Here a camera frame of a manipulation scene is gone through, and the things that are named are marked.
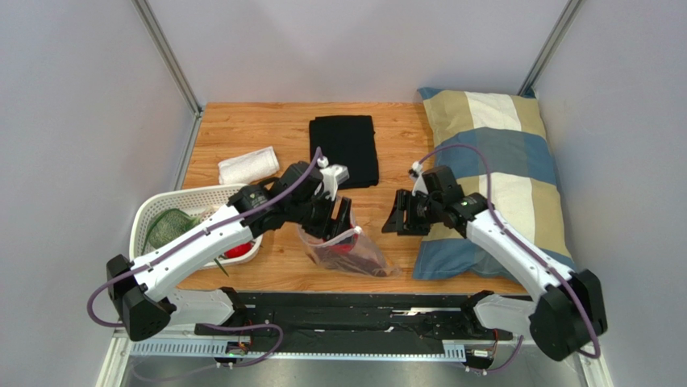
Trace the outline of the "clear zip top bag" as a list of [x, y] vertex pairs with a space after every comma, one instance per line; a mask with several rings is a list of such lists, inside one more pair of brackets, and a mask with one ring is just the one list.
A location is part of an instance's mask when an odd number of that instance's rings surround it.
[[348, 211], [348, 217], [352, 227], [328, 241], [317, 239], [297, 226], [298, 236], [310, 261], [320, 268], [351, 275], [399, 276], [402, 270], [384, 257], [377, 244], [358, 225], [352, 210]]

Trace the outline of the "red fake apple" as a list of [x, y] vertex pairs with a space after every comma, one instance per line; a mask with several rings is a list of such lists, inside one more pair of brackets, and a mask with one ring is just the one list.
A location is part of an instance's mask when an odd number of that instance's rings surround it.
[[225, 259], [235, 259], [247, 255], [253, 247], [253, 243], [244, 243], [223, 253]]

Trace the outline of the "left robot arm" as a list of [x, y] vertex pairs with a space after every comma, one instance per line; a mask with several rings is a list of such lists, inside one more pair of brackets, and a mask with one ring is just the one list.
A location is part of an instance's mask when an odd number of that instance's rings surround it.
[[286, 223], [317, 239], [334, 239], [352, 227], [351, 201], [337, 198], [346, 167], [324, 158], [291, 164], [281, 177], [245, 185], [190, 231], [133, 260], [123, 255], [106, 264], [106, 291], [130, 340], [149, 339], [177, 324], [225, 325], [237, 309], [228, 288], [182, 291], [177, 285], [205, 264]]

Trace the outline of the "red fake tomato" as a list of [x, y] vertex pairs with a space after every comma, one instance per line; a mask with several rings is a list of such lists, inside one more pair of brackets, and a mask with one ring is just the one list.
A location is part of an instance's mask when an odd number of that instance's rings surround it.
[[338, 243], [332, 247], [332, 249], [339, 254], [348, 254], [356, 246], [356, 243]]

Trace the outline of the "orange fake carrot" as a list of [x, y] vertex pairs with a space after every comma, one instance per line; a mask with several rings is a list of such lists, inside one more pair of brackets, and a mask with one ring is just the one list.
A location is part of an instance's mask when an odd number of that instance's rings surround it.
[[310, 260], [320, 268], [341, 273], [366, 277], [395, 277], [400, 273], [398, 267], [389, 266], [385, 260], [369, 259], [355, 254], [325, 251], [322, 255], [308, 254]]

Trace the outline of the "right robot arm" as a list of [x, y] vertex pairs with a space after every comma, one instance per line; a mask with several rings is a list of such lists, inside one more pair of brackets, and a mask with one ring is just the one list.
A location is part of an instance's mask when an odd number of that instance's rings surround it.
[[562, 361], [591, 344], [601, 355], [599, 337], [607, 330], [599, 278], [561, 264], [522, 237], [480, 193], [466, 194], [447, 166], [410, 170], [411, 190], [396, 192], [382, 230], [397, 235], [428, 235], [442, 224], [495, 258], [529, 294], [529, 300], [491, 291], [471, 296], [461, 307], [479, 331], [500, 330], [535, 342], [552, 360]]

